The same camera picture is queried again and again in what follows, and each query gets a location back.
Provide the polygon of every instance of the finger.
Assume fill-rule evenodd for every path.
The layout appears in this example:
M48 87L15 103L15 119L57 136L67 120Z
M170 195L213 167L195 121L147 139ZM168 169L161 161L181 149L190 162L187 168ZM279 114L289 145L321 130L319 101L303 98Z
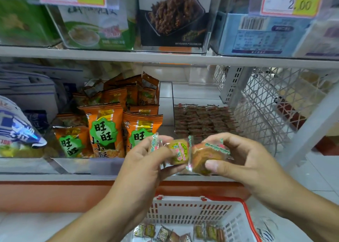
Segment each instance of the finger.
M165 136L165 135L159 135L158 138L163 142L163 143L167 143L173 140L172 137L169 136ZM142 155L146 155L146 153L148 152L148 149L151 145L151 142L153 140L153 136L150 137L146 137L143 141L141 141L138 145L136 145L135 147L133 147L133 152L134 153L139 153Z
M160 180L164 180L172 175L175 175L178 172L183 171L186 168L186 164L181 165L173 165L170 167L166 167L160 171Z
M221 139L229 149L236 149L241 146L241 149L248 153L252 148L252 140L228 132L211 135L203 142L220 141Z
M215 174L241 182L244 185L247 185L251 179L250 174L252 171L250 168L233 163L219 160L207 160L205 167Z
M149 165L152 169L157 169L159 168L160 164L175 155L175 152L165 146L162 146L154 152L146 155L144 159L146 164Z

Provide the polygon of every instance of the person's right hand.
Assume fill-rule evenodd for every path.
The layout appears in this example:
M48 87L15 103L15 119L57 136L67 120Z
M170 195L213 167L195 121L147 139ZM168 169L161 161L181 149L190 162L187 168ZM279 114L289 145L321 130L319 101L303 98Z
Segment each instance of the person's right hand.
M241 182L266 207L283 215L300 190L305 189L289 176L260 143L231 133L209 136L204 142L223 139L235 164L207 160L206 168L215 174Z

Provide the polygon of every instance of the forearm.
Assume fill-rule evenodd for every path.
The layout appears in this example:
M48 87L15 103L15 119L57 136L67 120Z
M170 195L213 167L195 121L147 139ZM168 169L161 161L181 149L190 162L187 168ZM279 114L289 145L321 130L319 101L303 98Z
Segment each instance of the forearm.
M102 201L47 242L120 242L125 236L122 218L118 205Z
M296 224L315 242L334 242L339 238L339 206L297 186L290 195L284 217Z

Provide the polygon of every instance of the barcode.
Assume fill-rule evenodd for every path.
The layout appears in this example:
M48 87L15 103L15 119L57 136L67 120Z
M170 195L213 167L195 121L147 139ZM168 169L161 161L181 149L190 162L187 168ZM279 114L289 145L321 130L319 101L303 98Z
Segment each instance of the barcode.
M240 30L265 30L266 17L244 16L240 23Z

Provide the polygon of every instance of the shopping basket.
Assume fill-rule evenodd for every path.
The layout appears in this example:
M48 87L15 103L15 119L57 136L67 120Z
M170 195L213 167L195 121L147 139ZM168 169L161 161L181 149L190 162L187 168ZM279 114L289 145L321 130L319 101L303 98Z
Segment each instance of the shopping basket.
M245 202L230 197L176 197L157 196L144 220L156 225L158 234L161 225L178 235L191 234L195 224L210 223L222 227L226 242L261 242L255 231ZM142 242L150 239L134 237L133 232L124 242Z

